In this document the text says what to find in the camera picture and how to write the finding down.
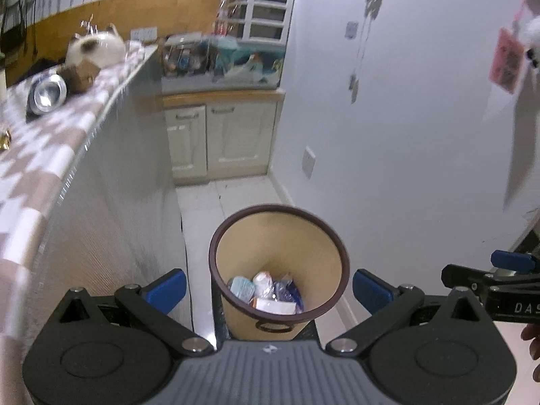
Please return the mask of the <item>person right hand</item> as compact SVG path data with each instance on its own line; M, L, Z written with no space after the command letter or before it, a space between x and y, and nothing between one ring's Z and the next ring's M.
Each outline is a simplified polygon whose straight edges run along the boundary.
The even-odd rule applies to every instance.
M521 339L529 343L529 353L532 360L539 362L540 358L540 326L526 325L521 333ZM538 383L540 381L540 365L535 367L533 372L533 380Z

